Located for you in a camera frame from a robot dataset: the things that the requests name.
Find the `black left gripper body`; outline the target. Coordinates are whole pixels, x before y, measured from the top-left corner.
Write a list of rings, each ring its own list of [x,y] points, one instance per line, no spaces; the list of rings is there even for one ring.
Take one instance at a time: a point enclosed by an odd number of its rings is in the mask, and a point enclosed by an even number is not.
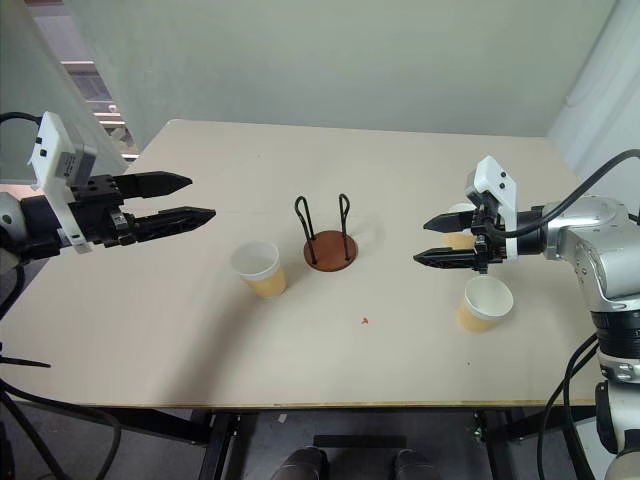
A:
[[[73,185],[70,190],[74,200],[69,207],[88,242],[106,248],[136,242],[133,216],[120,209],[134,193],[129,175],[92,176],[85,185]]]

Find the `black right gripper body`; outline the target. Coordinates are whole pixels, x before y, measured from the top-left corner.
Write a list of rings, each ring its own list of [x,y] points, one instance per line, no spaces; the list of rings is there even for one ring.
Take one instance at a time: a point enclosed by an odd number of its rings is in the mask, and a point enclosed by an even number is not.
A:
[[[487,274],[491,264],[502,263],[506,257],[506,240],[498,235],[503,231],[499,203],[490,193],[472,193],[475,205],[470,230],[475,237],[473,269]]]

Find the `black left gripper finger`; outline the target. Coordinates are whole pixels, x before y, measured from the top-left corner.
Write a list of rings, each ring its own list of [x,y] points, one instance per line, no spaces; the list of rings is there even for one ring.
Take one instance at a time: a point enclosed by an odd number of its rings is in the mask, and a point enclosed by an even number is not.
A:
[[[167,196],[191,184],[188,177],[164,171],[118,176],[118,189],[124,199]]]
[[[214,209],[178,207],[156,214],[136,217],[133,234],[137,242],[146,242],[190,232],[205,225],[216,216]]]

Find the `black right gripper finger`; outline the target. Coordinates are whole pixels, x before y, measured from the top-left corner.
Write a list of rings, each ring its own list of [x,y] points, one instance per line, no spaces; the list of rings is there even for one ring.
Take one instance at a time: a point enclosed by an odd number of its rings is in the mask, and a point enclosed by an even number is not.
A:
[[[415,254],[413,260],[421,265],[438,269],[478,270],[476,253],[473,249],[431,248]]]
[[[474,210],[465,210],[439,214],[429,219],[423,228],[439,233],[457,233],[469,230],[473,223],[474,213]]]

